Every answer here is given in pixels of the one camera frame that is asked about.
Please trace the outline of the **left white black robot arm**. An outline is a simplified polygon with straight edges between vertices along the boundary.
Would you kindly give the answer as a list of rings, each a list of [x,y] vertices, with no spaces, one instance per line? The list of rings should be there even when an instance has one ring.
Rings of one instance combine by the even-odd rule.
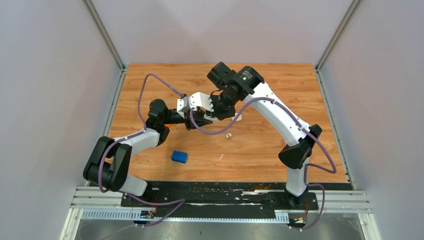
[[[149,206],[153,201],[151,187],[146,180],[129,173],[131,157],[161,145],[169,135],[168,124],[184,124],[188,130],[193,129],[194,123],[189,118],[191,108],[212,111],[213,103],[204,94],[178,99],[173,109],[162,99],[153,100],[144,129],[120,138],[102,136],[97,140],[83,178],[106,191],[132,194],[140,206]]]

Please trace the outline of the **white earbud charging case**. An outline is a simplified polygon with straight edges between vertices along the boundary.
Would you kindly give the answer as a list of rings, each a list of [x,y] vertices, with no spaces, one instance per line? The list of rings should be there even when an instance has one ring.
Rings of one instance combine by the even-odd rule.
[[[233,119],[234,119],[236,122],[240,122],[240,121],[243,119],[243,117],[242,117],[242,115],[241,115],[241,114],[239,114],[239,115],[236,115]]]

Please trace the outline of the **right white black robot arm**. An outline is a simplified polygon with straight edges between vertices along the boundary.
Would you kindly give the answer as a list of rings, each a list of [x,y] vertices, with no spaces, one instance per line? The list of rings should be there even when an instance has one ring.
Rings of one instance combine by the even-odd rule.
[[[322,129],[298,118],[271,90],[264,77],[251,66],[239,71],[219,62],[207,78],[220,90],[210,96],[212,108],[207,115],[217,120],[238,120],[247,107],[253,107],[282,136],[286,145],[279,160],[287,168],[286,204],[298,209],[306,201],[306,164]]]

